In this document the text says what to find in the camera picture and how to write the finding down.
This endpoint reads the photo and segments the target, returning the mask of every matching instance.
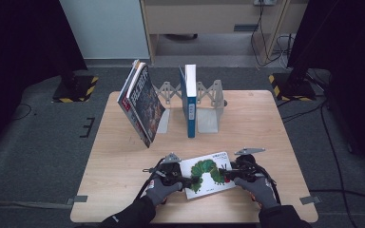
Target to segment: human arm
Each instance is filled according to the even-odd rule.
[[[266,178],[254,182],[235,178],[234,183],[251,193],[259,204],[259,222],[262,228],[310,228],[311,225],[298,216],[292,205],[280,205],[274,197],[271,183]]]
[[[150,182],[146,195],[136,199],[122,212],[104,219],[99,228],[140,228],[147,225],[156,216],[156,207],[171,193],[181,190],[180,182],[164,186],[159,178]]]

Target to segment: book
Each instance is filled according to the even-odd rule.
[[[182,110],[186,120],[188,138],[195,138],[197,118],[197,66],[185,65],[180,68],[180,85],[182,90]]]
[[[132,68],[129,71],[129,75],[127,76],[124,86],[120,91],[120,95],[118,96],[117,103],[120,105],[121,109],[135,128],[136,132],[138,133],[141,140],[144,142],[144,144],[149,148],[150,146],[150,140],[147,138],[144,129],[142,128],[141,123],[139,122],[135,112],[131,109],[131,105],[129,103],[129,100],[126,98],[126,93],[129,90],[129,86],[132,82],[132,79],[139,67],[140,61],[135,60],[132,63]]]
[[[186,197],[190,200],[197,197],[214,194],[234,188],[236,184],[220,174],[219,168],[231,170],[231,164],[226,152],[183,160],[180,162],[182,176],[185,178],[199,177],[199,182],[185,188]]]
[[[126,98],[141,123],[145,135],[153,143],[165,108],[152,85],[146,63],[139,63]]]

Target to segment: bookend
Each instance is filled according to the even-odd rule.
[[[165,99],[165,103],[170,105],[171,98],[174,95],[182,97],[180,93],[181,85],[178,84],[173,87],[169,82],[164,82],[160,88],[153,86],[158,96]],[[210,99],[210,106],[200,107],[202,99],[208,97]],[[221,114],[225,107],[225,100],[223,97],[223,90],[221,87],[221,80],[215,80],[213,85],[206,88],[202,82],[197,82],[197,130],[199,133],[218,133]],[[168,126],[168,118],[170,116],[169,109],[166,109],[159,124],[158,133],[166,133]]]

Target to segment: green illustration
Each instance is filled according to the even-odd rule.
[[[191,167],[192,177],[198,177],[199,181],[191,185],[191,190],[197,193],[200,191],[201,184],[203,183],[202,174],[210,173],[210,177],[213,179],[215,184],[224,184],[224,176],[219,173],[218,166],[212,160],[198,161],[194,166]]]

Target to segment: power outlet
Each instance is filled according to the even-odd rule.
[[[274,6],[277,4],[277,0],[254,0],[255,6],[260,6],[261,3],[264,6]]]

